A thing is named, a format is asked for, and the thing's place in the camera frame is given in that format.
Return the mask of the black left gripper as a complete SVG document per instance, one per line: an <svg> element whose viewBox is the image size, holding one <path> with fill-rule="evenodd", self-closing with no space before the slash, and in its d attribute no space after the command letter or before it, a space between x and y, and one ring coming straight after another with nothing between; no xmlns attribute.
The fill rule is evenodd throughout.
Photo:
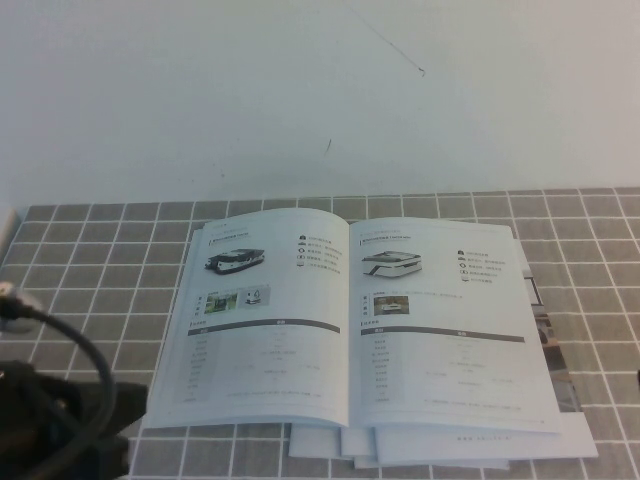
<svg viewBox="0 0 640 480"><path fill-rule="evenodd" d="M20 361L1 363L3 479L119 479L129 474L130 442L122 431L147 410L147 385L70 382Z"/></svg>

